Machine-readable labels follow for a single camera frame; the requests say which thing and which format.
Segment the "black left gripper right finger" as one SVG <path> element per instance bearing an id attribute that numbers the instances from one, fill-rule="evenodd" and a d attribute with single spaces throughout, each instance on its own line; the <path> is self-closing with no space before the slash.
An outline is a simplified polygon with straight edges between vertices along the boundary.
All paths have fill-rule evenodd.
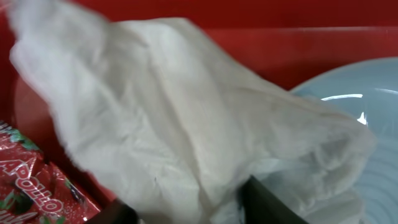
<path id="1" fill-rule="evenodd" d="M 241 187 L 246 224 L 308 224 L 251 176 Z"/>

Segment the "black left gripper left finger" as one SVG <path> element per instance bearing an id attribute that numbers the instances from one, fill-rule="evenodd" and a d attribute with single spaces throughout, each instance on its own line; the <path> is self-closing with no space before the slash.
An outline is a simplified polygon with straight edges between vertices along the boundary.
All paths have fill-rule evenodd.
<path id="1" fill-rule="evenodd" d="M 89 219 L 85 224 L 138 224 L 139 217 L 135 210 L 116 199 L 106 208 Z"/>

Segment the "red snack wrapper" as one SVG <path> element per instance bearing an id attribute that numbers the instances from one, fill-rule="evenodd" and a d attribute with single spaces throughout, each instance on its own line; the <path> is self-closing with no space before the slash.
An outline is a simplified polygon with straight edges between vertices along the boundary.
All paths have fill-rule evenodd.
<path id="1" fill-rule="evenodd" d="M 1 123 L 1 224 L 81 224 L 99 212 L 30 139 Z"/>

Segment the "white tissue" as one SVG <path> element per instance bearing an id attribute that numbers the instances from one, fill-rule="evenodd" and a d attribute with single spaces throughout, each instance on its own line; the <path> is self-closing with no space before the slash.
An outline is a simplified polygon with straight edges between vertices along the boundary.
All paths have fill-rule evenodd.
<path id="1" fill-rule="evenodd" d="M 291 95 L 182 18 L 110 22 L 70 1 L 9 1 L 13 66 L 70 159 L 146 223 L 239 223 L 251 176 L 309 223 L 361 223 L 369 129 Z"/>

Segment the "large light blue plate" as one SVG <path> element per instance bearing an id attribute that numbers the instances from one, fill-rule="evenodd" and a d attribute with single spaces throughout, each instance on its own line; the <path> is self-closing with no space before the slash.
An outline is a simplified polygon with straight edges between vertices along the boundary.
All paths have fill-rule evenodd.
<path id="1" fill-rule="evenodd" d="M 354 116 L 377 137 L 377 148 L 355 184 L 367 223 L 397 224 L 397 58 L 353 63 L 325 72 L 291 91 Z"/>

